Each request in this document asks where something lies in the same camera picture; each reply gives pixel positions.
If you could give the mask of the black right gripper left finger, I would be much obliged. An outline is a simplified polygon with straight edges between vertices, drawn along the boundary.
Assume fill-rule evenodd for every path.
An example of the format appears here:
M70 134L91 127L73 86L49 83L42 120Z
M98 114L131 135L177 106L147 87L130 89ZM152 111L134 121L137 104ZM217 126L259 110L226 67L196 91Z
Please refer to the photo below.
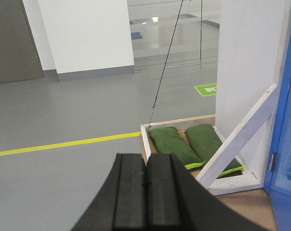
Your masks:
M74 231L144 231L145 163L141 154L117 154L103 186Z

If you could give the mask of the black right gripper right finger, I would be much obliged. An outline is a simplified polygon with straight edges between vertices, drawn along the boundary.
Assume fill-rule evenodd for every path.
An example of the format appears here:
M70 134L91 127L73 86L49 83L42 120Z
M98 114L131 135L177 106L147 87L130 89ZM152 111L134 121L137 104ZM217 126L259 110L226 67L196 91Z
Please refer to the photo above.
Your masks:
M149 231L263 231L209 193L175 154L151 154L147 165Z

